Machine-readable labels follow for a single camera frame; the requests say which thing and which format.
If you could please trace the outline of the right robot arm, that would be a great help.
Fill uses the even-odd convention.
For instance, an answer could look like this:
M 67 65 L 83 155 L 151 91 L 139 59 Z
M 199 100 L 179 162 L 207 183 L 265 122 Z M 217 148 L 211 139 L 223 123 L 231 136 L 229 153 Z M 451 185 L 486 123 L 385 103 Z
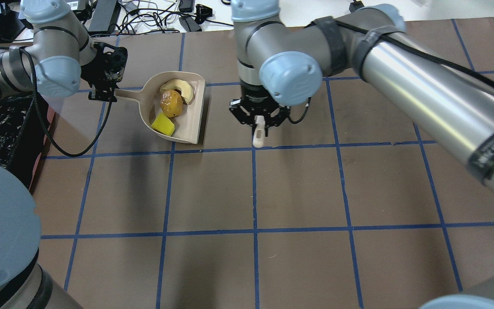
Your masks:
M 275 148 L 245 151 L 257 309 L 494 297 L 494 194 L 359 77 L 327 78 Z

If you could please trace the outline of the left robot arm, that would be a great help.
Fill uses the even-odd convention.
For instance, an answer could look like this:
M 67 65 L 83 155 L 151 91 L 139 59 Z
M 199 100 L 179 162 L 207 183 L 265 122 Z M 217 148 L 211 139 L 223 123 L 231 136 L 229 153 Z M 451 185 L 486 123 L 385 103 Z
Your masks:
M 19 147 L 37 122 L 61 154 L 83 156 L 56 143 L 40 101 L 70 97 L 84 80 L 89 100 L 108 103 L 108 118 L 128 51 L 94 41 L 64 0 L 22 0 L 20 9 L 33 27 L 32 45 L 0 45 L 0 309 L 80 309 L 39 264 L 41 220 L 25 174 L 16 176 L 19 163 L 31 172 L 35 157 L 20 159 Z

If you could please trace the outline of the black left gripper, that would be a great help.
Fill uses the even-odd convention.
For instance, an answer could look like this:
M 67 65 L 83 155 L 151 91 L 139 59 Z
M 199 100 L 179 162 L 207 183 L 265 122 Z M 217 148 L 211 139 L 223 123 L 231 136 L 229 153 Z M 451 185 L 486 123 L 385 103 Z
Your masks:
M 115 90 L 125 74 L 128 50 L 105 42 L 95 42 L 93 47 L 94 59 L 81 67 L 81 78 L 90 86 L 88 99 L 117 102 Z

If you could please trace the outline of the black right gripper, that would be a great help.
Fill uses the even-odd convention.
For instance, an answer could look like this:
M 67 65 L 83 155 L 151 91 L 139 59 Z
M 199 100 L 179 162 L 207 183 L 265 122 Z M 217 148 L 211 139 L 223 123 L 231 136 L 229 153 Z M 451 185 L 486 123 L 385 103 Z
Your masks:
M 289 108 L 280 106 L 261 85 L 240 84 L 241 97 L 229 103 L 229 111 L 244 125 L 255 127 L 255 116 L 262 116 L 265 127 L 278 127 L 290 116 Z

